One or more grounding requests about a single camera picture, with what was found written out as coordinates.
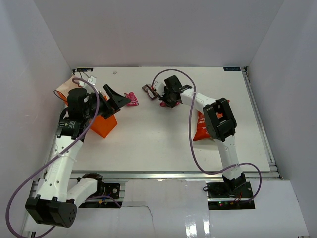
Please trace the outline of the brown chocolate wrapper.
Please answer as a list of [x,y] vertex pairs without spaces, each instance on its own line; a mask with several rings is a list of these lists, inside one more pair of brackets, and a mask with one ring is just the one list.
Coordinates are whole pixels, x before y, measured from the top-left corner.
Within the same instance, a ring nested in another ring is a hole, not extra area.
[[152,88],[150,84],[144,85],[142,89],[151,100],[154,100],[159,96],[158,93]]

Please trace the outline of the red chips bag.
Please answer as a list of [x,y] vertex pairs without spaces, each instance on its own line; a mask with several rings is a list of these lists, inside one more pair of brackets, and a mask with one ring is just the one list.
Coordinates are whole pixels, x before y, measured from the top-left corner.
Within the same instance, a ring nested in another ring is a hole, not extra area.
[[195,100],[198,121],[194,141],[212,138],[224,142],[235,134],[237,123],[229,103],[225,98],[211,102]]

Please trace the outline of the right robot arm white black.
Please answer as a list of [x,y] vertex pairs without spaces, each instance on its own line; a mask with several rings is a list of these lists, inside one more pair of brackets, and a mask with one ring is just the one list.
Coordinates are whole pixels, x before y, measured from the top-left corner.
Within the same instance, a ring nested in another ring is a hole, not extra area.
[[182,85],[175,75],[163,83],[155,82],[153,88],[168,107],[173,108],[181,103],[190,106],[190,112],[197,110],[204,115],[206,130],[220,154],[224,193],[231,198],[240,194],[246,178],[239,165],[235,147],[237,122],[227,99],[213,99],[197,93],[196,87]]

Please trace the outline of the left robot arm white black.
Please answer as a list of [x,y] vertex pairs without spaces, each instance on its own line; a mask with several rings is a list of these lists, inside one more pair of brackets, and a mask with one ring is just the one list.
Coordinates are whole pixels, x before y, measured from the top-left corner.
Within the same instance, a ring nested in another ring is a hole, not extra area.
[[107,119],[130,102],[107,84],[103,89],[108,99],[101,93],[89,93],[85,88],[74,88],[68,93],[68,106],[60,115],[52,163],[37,194],[25,204],[37,224],[69,228],[78,207],[86,199],[99,198],[106,193],[103,177],[97,173],[83,175],[72,189],[68,189],[75,159],[94,116]]

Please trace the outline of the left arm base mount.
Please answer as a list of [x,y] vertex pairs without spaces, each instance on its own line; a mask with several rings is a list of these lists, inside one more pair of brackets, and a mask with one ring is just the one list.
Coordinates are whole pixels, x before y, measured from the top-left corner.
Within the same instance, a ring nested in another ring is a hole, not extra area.
[[80,208],[98,208],[98,209],[119,209],[122,205],[120,200],[119,183],[104,183],[100,193],[96,192],[88,197]]

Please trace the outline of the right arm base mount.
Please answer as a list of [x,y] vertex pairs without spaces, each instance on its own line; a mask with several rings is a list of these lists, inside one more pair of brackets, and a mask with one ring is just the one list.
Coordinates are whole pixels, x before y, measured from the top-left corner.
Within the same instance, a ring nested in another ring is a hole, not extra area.
[[254,201],[248,201],[253,197],[251,184],[245,185],[235,191],[230,191],[224,182],[211,182],[203,187],[207,193],[208,209],[210,211],[222,210],[254,210]]

